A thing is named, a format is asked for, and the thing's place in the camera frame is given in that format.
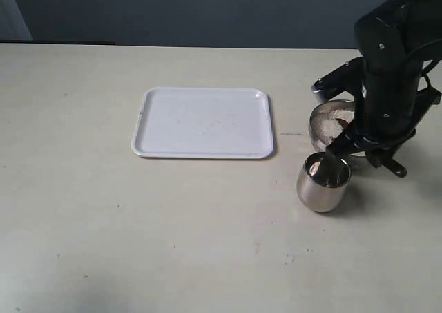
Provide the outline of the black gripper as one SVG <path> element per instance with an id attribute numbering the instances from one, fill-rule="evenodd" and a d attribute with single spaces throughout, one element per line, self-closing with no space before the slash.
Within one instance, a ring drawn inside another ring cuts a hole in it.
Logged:
<path id="1" fill-rule="evenodd" d="M 414 136 L 418 123 L 431 106 L 441 102 L 441 92 L 419 81 L 427 77 L 429 61 L 441 60 L 440 43 L 405 46 L 401 43 L 369 43 L 358 47 L 362 57 L 354 58 L 314 82 L 312 93 L 320 103 L 328 102 L 343 92 L 364 101 L 368 127 L 374 135 L 363 135 L 355 128 L 345 129 L 325 148 L 319 174 L 327 169 L 341 177 L 344 164 L 352 155 L 362 152 L 371 167 L 386 168 L 399 178 L 407 169 L 394 159 L 402 145 Z"/>

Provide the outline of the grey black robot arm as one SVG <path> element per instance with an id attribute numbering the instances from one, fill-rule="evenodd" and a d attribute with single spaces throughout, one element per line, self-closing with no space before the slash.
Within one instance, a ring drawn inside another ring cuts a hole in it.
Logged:
<path id="1" fill-rule="evenodd" d="M 441 101 L 432 85 L 419 89 L 441 61 L 441 0 L 387 0 L 355 23 L 354 38 L 360 57 L 312 86 L 322 102 L 344 91 L 354 98 L 354 119 L 326 147 L 316 173 L 338 177 L 344 159 L 363 152 L 373 167 L 403 178 L 407 170 L 393 157 Z"/>

